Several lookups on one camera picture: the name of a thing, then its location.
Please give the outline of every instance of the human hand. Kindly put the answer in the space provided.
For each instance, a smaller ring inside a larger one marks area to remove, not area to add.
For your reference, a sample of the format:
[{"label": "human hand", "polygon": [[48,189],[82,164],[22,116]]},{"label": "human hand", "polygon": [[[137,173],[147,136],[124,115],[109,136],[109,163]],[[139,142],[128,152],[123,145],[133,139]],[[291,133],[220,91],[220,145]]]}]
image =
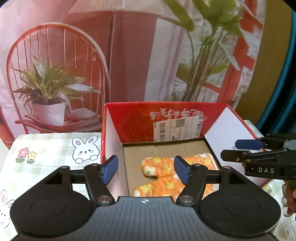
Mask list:
[{"label": "human hand", "polygon": [[296,189],[290,185],[289,181],[285,181],[282,191],[284,196],[281,202],[284,206],[284,216],[289,217],[296,212]]}]

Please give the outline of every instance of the cardboard box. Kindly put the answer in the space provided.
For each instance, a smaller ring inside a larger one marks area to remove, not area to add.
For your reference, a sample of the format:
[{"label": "cardboard box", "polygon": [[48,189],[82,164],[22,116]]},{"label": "cardboard box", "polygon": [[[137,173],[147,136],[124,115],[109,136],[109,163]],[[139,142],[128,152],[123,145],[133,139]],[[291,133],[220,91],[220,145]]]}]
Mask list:
[{"label": "cardboard box", "polygon": [[[203,114],[205,116],[197,139],[171,142],[154,142],[155,122],[174,120]],[[107,103],[101,144],[101,163],[111,155],[117,155],[118,172],[108,189],[118,196],[132,194],[137,186],[151,182],[141,170],[141,162],[150,156],[182,157],[205,152],[211,153],[217,166],[232,166],[241,173],[240,163],[224,162],[220,153],[235,149],[237,139],[255,139],[256,135],[245,122],[226,104],[198,102],[125,102]],[[268,180],[248,177],[259,186]]]}]

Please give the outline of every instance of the white flower pot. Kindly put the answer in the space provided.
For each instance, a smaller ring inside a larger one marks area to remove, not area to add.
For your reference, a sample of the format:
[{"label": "white flower pot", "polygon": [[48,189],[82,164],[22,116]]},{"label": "white flower pot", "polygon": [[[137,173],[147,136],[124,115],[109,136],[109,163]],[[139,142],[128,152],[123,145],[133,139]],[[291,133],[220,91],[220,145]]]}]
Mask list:
[{"label": "white flower pot", "polygon": [[54,126],[64,125],[65,104],[33,104],[34,113],[39,117],[40,121]]}]

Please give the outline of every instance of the oven mitt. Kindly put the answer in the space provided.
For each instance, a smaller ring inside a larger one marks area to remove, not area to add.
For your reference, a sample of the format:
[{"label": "oven mitt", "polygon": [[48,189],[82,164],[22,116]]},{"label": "oven mitt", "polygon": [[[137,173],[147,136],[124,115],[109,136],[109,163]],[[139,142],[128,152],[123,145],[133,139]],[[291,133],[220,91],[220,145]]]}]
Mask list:
[{"label": "oven mitt", "polygon": [[[199,163],[208,167],[208,169],[217,170],[215,160],[209,153],[190,156],[184,158],[190,165]],[[158,179],[147,185],[135,188],[133,196],[143,197],[159,197],[172,196],[176,201],[179,194],[184,189],[184,185],[180,181],[174,170],[174,158],[164,157],[148,157],[142,161],[142,172],[145,176],[156,176]],[[207,184],[204,196],[214,192],[213,184]]]}]

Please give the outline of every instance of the chair backrest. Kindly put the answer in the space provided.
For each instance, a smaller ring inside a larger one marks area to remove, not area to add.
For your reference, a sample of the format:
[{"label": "chair backrest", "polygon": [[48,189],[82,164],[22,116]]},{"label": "chair backrest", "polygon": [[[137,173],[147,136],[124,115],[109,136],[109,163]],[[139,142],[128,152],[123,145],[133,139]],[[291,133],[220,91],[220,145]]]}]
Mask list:
[{"label": "chair backrest", "polygon": [[31,56],[47,66],[71,66],[75,76],[85,78],[85,85],[100,93],[82,93],[83,100],[72,99],[71,109],[87,108],[102,115],[108,92],[107,64],[102,50],[88,34],[63,23],[46,23],[26,31],[11,47],[7,58],[7,80],[19,118],[34,114],[32,105],[25,105],[28,96],[19,99],[13,91],[25,86],[18,70],[34,72]]}]

